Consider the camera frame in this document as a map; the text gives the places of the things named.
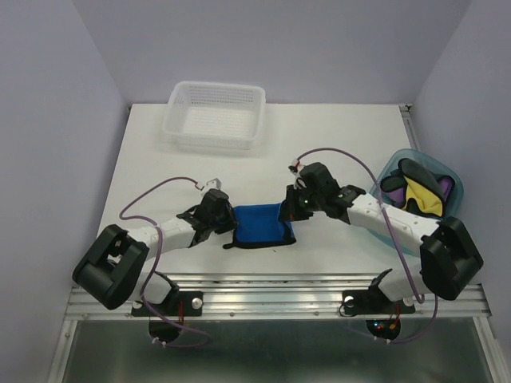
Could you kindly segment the blue black towel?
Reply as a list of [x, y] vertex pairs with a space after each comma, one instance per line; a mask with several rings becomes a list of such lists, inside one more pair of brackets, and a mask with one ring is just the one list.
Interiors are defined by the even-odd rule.
[[237, 222], [232, 241], [223, 249], [260, 249], [296, 243], [290, 221], [280, 221], [281, 203], [240, 205], [233, 212]]

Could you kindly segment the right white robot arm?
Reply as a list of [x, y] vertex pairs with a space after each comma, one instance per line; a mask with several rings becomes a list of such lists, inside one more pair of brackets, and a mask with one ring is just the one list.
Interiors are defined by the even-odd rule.
[[294, 162], [289, 170], [295, 181], [287, 186], [279, 220], [303, 221], [321, 211], [331, 219], [385, 235], [400, 250], [419, 258], [416, 265], [381, 272], [365, 290], [345, 291], [343, 305], [350, 316], [384, 314], [395, 303], [424, 294], [453, 301], [484, 264], [460, 219], [421, 217], [383, 203], [356, 186], [341, 187], [319, 162]]

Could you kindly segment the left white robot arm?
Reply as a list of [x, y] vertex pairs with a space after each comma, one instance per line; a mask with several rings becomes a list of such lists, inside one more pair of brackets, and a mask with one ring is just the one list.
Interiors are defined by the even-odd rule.
[[131, 231], [108, 225], [76, 265], [72, 279], [108, 310], [127, 301], [147, 301], [159, 314], [170, 314], [177, 307], [179, 287], [161, 273], [144, 272], [145, 262], [235, 227], [228, 195], [212, 188], [199, 204], [163, 223]]

